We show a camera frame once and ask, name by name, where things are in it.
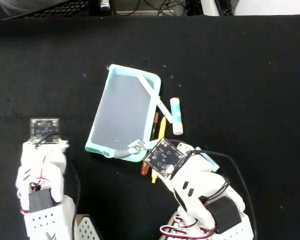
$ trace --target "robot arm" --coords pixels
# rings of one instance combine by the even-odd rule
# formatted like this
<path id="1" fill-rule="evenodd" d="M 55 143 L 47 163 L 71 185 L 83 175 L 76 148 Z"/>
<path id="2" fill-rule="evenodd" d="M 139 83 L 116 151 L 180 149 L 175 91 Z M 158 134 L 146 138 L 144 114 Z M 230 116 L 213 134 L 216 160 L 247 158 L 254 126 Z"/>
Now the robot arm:
<path id="1" fill-rule="evenodd" d="M 64 195 L 64 176 L 67 165 L 64 152 L 68 141 L 26 141 L 22 145 L 21 166 L 16 178 L 27 235 L 31 240 L 71 240 L 72 228 L 79 239 L 73 200 Z"/>
<path id="2" fill-rule="evenodd" d="M 185 143 L 177 149 L 185 156 L 194 150 Z M 242 197 L 228 180 L 211 171 L 212 164 L 201 154 L 194 154 L 173 177 L 158 175 L 180 204 L 177 211 L 182 218 L 180 228 L 163 226 L 175 234 L 161 227 L 162 234 L 182 239 L 252 240 L 254 234 Z"/>

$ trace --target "perforated plate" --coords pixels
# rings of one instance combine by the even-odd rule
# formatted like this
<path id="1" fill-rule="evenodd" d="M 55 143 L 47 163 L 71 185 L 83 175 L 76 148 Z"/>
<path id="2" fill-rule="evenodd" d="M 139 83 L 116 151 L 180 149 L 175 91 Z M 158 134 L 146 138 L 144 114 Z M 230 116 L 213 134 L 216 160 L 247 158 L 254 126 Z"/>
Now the perforated plate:
<path id="1" fill-rule="evenodd" d="M 79 226 L 80 240 L 100 240 L 97 231 L 89 217 L 84 217 Z"/>

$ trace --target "white glue stick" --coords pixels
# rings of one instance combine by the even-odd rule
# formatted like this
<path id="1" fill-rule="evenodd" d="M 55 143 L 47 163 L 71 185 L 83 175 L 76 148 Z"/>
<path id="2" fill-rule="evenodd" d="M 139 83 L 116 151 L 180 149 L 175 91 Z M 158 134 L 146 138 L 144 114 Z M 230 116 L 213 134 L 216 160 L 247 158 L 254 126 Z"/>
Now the white glue stick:
<path id="1" fill-rule="evenodd" d="M 177 97 L 173 97 L 170 99 L 171 105 L 171 113 L 173 117 L 173 134 L 174 135 L 181 135 L 184 133 L 184 128 L 181 122 L 181 111 L 180 111 L 180 100 Z"/>

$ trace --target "black cable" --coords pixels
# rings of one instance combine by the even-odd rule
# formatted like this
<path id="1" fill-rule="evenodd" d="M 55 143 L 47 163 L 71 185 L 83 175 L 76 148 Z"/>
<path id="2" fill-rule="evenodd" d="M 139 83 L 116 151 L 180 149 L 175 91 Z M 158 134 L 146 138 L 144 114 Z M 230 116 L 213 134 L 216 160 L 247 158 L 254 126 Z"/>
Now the black cable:
<path id="1" fill-rule="evenodd" d="M 183 5 L 183 3 L 179 0 L 173 0 L 173 1 L 169 1 L 167 2 L 167 0 L 164 0 L 163 3 L 161 4 L 159 10 L 161 11 L 161 13 L 163 13 L 164 10 L 168 10 L 172 15 L 176 16 L 176 14 L 174 12 L 171 12 L 170 9 L 173 8 L 173 7 L 176 7 L 176 6 L 182 6 L 183 7 L 183 12 L 182 12 L 182 15 L 183 16 L 186 12 L 186 6 Z"/>
<path id="2" fill-rule="evenodd" d="M 138 0 L 138 2 L 136 3 L 136 6 L 132 12 L 127 13 L 127 14 L 118 14 L 118 16 L 130 16 L 130 15 L 134 14 L 139 9 L 140 3 L 141 3 L 141 0 Z"/>
<path id="3" fill-rule="evenodd" d="M 213 199 L 216 199 L 217 197 L 219 197 L 221 194 L 223 194 L 227 190 L 227 188 L 230 186 L 230 184 L 231 184 L 231 182 L 229 180 L 225 180 L 224 184 L 220 187 L 220 189 L 218 189 L 211 196 L 201 196 L 201 197 L 199 197 L 200 201 L 207 202 L 207 201 L 211 201 Z"/>
<path id="4" fill-rule="evenodd" d="M 57 136 L 57 135 L 62 135 L 61 132 L 59 131 L 55 131 L 55 132 L 51 132 L 48 133 L 46 135 L 44 135 L 36 144 L 35 144 L 35 148 L 37 149 L 47 138 L 51 137 L 51 136 Z"/>
<path id="5" fill-rule="evenodd" d="M 230 157 L 226 154 L 220 153 L 220 152 L 209 151 L 209 150 L 192 150 L 192 151 L 188 152 L 188 154 L 184 158 L 184 161 L 182 161 L 182 165 L 192 156 L 192 154 L 208 154 L 208 155 L 223 157 L 223 158 L 228 159 L 232 163 L 232 165 L 234 166 L 234 168 L 235 168 L 235 170 L 236 170 L 236 172 L 237 172 L 237 174 L 240 178 L 240 181 L 242 183 L 242 186 L 244 188 L 244 191 L 245 191 L 245 194 L 246 194 L 246 197 L 247 197 L 248 205 L 249 205 L 250 211 L 251 211 L 254 239 L 257 240 L 258 239 L 258 230 L 257 230 L 257 219 L 256 219 L 256 215 L 255 215 L 254 205 L 252 203 L 251 196 L 250 196 L 248 187 L 246 185 L 246 182 L 245 182 L 245 180 L 244 180 L 244 178 L 243 178 L 236 162 L 232 159 L 232 157 Z M 176 172 L 180 169 L 180 167 L 181 166 L 176 166 L 176 168 L 175 168 Z"/>
<path id="6" fill-rule="evenodd" d="M 158 11 L 158 15 L 161 13 L 161 14 L 164 14 L 164 15 L 167 15 L 166 13 L 162 12 L 162 10 L 156 8 L 155 6 L 153 6 L 150 2 L 148 2 L 147 0 L 143 0 L 145 2 L 145 4 L 147 4 L 148 6 L 152 7 L 153 9 L 157 10 Z"/>
<path id="7" fill-rule="evenodd" d="M 72 225 L 71 225 L 71 238 L 72 240 L 75 240 L 75 223 L 76 223 L 76 215 L 77 215 L 77 210 L 78 210 L 78 205 L 80 201 L 80 193 L 81 193 L 81 183 L 80 179 L 78 177 L 76 168 L 72 162 L 70 162 L 71 169 L 73 171 L 76 183 L 77 183 L 77 196 L 75 200 L 75 205 L 74 205 L 74 213 L 73 213 L 73 218 L 72 218 Z"/>

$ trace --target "black tablecloth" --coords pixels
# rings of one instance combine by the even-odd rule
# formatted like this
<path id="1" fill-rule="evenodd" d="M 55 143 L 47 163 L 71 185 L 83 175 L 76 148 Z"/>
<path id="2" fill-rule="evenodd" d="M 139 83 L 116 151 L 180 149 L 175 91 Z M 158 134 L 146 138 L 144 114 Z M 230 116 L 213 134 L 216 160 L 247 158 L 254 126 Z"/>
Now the black tablecloth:
<path id="1" fill-rule="evenodd" d="M 0 22 L 0 240 L 26 238 L 15 179 L 31 117 L 61 119 L 82 183 L 78 212 L 105 240 L 159 237 L 172 194 L 142 177 L 141 163 L 84 150 L 112 63 L 158 74 L 163 101 L 180 98 L 180 139 L 235 159 L 260 240 L 300 240 L 300 16 Z M 71 171 L 65 181 L 75 197 Z"/>

